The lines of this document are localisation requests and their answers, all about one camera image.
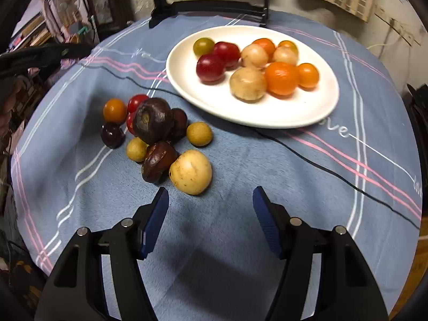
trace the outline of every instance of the tablecloth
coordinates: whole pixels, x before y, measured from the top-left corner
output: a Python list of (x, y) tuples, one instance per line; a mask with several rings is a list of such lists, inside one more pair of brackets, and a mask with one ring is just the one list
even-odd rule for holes
[[(154, 252), (140, 262), (159, 320), (264, 318), (284, 261), (269, 251), (253, 210), (252, 191), (259, 185), (271, 201), (313, 227), (346, 226), (390, 311), (414, 256), (422, 191), (412, 127), (388, 71), (336, 31), (292, 14), (270, 15), (269, 28), (306, 43), (327, 61), (337, 76), (340, 99), (318, 124), (261, 131), (397, 213), (280, 144), (159, 90), (174, 91), (165, 62), (177, 42), (219, 25), (256, 23), (244, 15), (182, 14), (149, 29), (148, 20), (141, 20), (102, 42), (48, 92), (12, 160), (18, 226), (32, 258), (49, 273), (79, 227), (110, 228), (151, 202), (158, 186), (142, 180), (140, 167), (126, 156), (126, 143), (110, 150), (100, 138), (108, 99), (127, 102), (147, 93), (182, 108), (192, 122), (207, 122), (214, 135), (202, 150), (213, 166), (212, 184), (202, 196), (183, 194), (169, 180), (163, 184), (170, 208)], [(182, 153), (194, 147), (182, 139), (176, 148)], [(108, 258), (103, 267), (110, 314), (119, 318)], [(315, 307), (319, 268), (315, 255), (304, 317)]]

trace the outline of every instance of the wooden floor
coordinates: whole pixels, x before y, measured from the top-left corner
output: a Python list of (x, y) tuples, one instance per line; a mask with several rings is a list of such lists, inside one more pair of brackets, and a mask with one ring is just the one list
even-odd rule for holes
[[(420, 236), (428, 235), (428, 217), (422, 218)], [(420, 240), (416, 248), (415, 258), (413, 259), (412, 268), (410, 269), (409, 276), (407, 277), (406, 284), (403, 291), (395, 304), (394, 309), (391, 311), (389, 318), (393, 318), (405, 305), (406, 301), (412, 295), (415, 288), (418, 286), (428, 267), (428, 240)]]

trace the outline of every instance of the plate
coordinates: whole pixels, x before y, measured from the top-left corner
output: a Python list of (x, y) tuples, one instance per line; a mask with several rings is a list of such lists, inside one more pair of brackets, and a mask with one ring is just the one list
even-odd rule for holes
[[(311, 91), (297, 87), (294, 94), (278, 99), (268, 93), (258, 102), (248, 104), (230, 92), (227, 71), (221, 83), (207, 85), (196, 75), (197, 58), (193, 43), (201, 37), (215, 42), (237, 44), (242, 50), (254, 40), (270, 38), (276, 45), (282, 40), (293, 41), (299, 49), (299, 64), (314, 64), (320, 81)], [(168, 55), (166, 73), (177, 92), (202, 110), (225, 120), (260, 128), (296, 128), (314, 124), (328, 116), (339, 101), (339, 84), (327, 62), (309, 46), (286, 34), (249, 25), (218, 26), (196, 32), (180, 41)]]

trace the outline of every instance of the chestnut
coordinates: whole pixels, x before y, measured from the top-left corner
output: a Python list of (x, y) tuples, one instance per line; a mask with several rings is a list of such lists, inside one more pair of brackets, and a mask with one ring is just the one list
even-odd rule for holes
[(144, 101), (137, 108), (132, 122), (135, 135), (147, 144), (166, 139), (173, 126), (170, 105), (159, 97)]
[(108, 148), (118, 148), (125, 141), (125, 134), (116, 123), (107, 122), (103, 125), (101, 140)]
[(143, 180), (154, 184), (159, 181), (164, 171), (170, 169), (177, 159), (177, 152), (166, 141), (159, 141), (147, 150), (147, 157), (141, 167)]
[(188, 118), (186, 112), (182, 109), (174, 108), (171, 110), (174, 118), (174, 126), (171, 129), (170, 140), (178, 141), (186, 136), (186, 129), (188, 126)]

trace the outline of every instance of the silver pin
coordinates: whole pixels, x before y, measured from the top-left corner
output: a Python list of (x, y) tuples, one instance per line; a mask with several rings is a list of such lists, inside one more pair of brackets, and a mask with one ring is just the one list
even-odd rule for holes
[(298, 227), (302, 224), (302, 220), (298, 217), (292, 217), (292, 218), (290, 218), (290, 224), (292, 226)]
[(339, 233), (340, 235), (344, 235), (346, 233), (346, 228), (344, 226), (337, 226), (335, 230), (336, 233)]
[(86, 227), (81, 227), (78, 229), (77, 234), (79, 237), (83, 237), (88, 233), (88, 229)]
[(125, 218), (122, 220), (122, 222), (120, 223), (122, 225), (122, 227), (131, 227), (133, 225), (133, 220), (132, 218)]

